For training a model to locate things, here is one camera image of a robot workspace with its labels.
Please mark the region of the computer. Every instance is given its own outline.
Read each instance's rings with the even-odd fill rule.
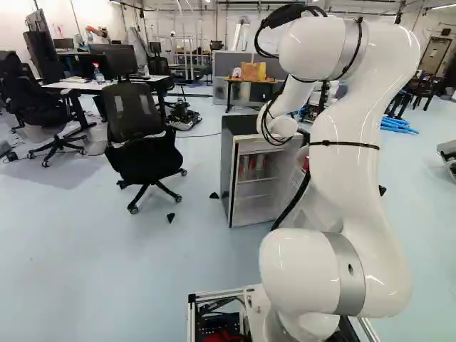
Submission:
[[[55,48],[74,49],[74,41],[72,38],[53,39]]]
[[[131,48],[110,49],[105,52],[111,71],[118,76],[128,76],[138,70],[135,51]]]
[[[133,45],[125,44],[89,44],[88,49],[92,55],[103,55],[108,51],[133,50]]]
[[[127,76],[138,70],[133,45],[90,44],[89,51],[92,56],[106,57],[111,75],[114,77]]]

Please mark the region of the black cable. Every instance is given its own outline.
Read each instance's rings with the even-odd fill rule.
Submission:
[[[310,12],[313,16],[319,16],[318,14],[321,14],[324,17],[328,16],[323,9],[321,9],[317,6],[314,6],[314,5],[306,6],[306,5],[303,5],[300,3],[296,3],[296,4],[287,4],[285,6],[282,6],[278,9],[276,9],[275,11],[273,11],[271,14],[269,14],[265,19],[263,19],[261,21],[260,27],[256,31],[255,38],[254,38],[254,45],[255,45],[256,52],[261,57],[264,57],[264,58],[279,58],[278,56],[275,56],[272,53],[265,51],[260,47],[260,45],[258,43],[259,34],[266,27],[270,27],[271,29],[274,29],[277,26],[280,26],[280,25],[286,24],[290,21],[296,20],[296,19],[300,18],[302,13],[305,11]],[[293,75],[291,77],[293,77],[296,80],[298,80],[299,82],[303,82],[303,83],[315,82],[315,81],[303,81]],[[279,95],[281,95],[283,93],[287,79],[288,79],[288,76],[285,79],[284,84],[282,85],[281,89],[278,92],[276,92],[274,94],[273,98],[267,103],[266,108],[261,117],[261,133],[263,135],[263,138],[269,144],[271,144],[273,146],[282,146],[292,139],[292,137],[289,137],[289,138],[274,137],[272,135],[272,133],[269,131],[269,129],[267,127],[267,121],[266,121],[267,115],[271,116],[271,118],[274,119],[272,114],[269,112],[269,109],[274,104],[274,102],[279,97]]]
[[[323,145],[326,147],[328,147],[329,145],[345,145],[345,146],[359,146],[359,147],[373,148],[374,150],[380,149],[377,145],[365,144],[364,142],[352,142],[352,141],[322,140],[322,141],[311,142],[309,145],[310,146]]]
[[[222,134],[222,132],[206,134],[206,135],[186,135],[184,137],[176,137],[176,139],[181,139],[181,138],[204,138],[204,137],[212,137],[214,135],[219,135],[219,134]]]
[[[59,155],[59,154],[66,154],[66,153],[78,153],[78,151],[56,152],[55,154],[56,154],[56,155]],[[47,153],[44,153],[44,154],[42,154],[42,155],[35,155],[35,157],[43,157],[43,156],[46,156],[46,155],[48,155],[48,154],[47,154]],[[25,159],[30,159],[30,158],[27,158],[27,157],[17,158],[16,160],[14,160],[14,162],[19,161],[19,160],[25,160]],[[2,162],[3,162],[4,164],[9,164],[10,162],[7,161],[7,160],[8,160],[8,158],[4,158],[4,159],[2,160]]]
[[[311,172],[310,172],[310,170],[307,170],[306,175],[304,176],[304,179],[301,182],[301,185],[299,185],[298,191],[296,191],[296,194],[293,196],[290,203],[288,203],[288,205],[286,206],[284,211],[279,215],[279,217],[277,217],[277,219],[272,224],[271,232],[273,230],[279,228],[279,225],[282,223],[282,221],[284,221],[284,219],[288,216],[288,214],[298,204],[302,195],[304,195],[304,193],[309,185],[310,180],[311,180]]]

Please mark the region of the office chair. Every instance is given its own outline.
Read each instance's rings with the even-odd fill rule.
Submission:
[[[1,92],[5,98],[6,109],[16,115],[28,133],[33,132],[30,137],[32,141],[37,136],[37,130],[41,130],[48,138],[53,136],[52,142],[29,150],[27,158],[34,159],[36,152],[50,150],[41,163],[43,167],[48,167],[49,159],[64,147],[85,154],[83,146],[74,145],[72,142],[86,139],[86,135],[76,138],[60,138],[57,135],[73,120],[71,99],[74,94],[71,90],[62,90],[59,95],[48,93],[38,84],[30,68],[24,67],[15,52],[8,51],[0,54],[0,57]]]
[[[130,185],[141,185],[127,209],[131,214],[138,212],[136,204],[150,185],[157,185],[176,202],[181,202],[182,196],[160,181],[177,173],[186,176],[187,171],[181,168],[183,158],[175,147],[176,132],[166,126],[165,116],[155,107],[149,86],[118,83],[105,87],[101,95],[108,119],[105,156],[122,177],[117,185],[122,190]],[[148,137],[163,132],[165,135],[161,137]]]

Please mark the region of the mesh chair back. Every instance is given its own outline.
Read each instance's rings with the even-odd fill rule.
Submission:
[[[148,85],[119,83],[104,87],[101,93],[110,142],[123,143],[165,130],[165,117],[155,107]]]
[[[1,97],[10,113],[29,125],[55,126],[71,120],[64,103],[49,94],[14,51],[0,53]]]

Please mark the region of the robotic arm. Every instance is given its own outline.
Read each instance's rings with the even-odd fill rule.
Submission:
[[[307,101],[313,81],[346,79],[346,96],[312,127],[315,201],[306,202],[336,216],[340,229],[306,219],[302,227],[264,238],[261,279],[271,302],[269,317],[278,326],[268,341],[281,333],[298,341],[325,339],[338,315],[396,315],[412,288],[380,200],[377,164],[380,120],[418,67],[418,41],[399,25],[300,14],[293,20],[279,48],[280,64],[290,75],[281,94],[261,109],[257,128],[266,136],[291,137],[297,125],[284,114]]]

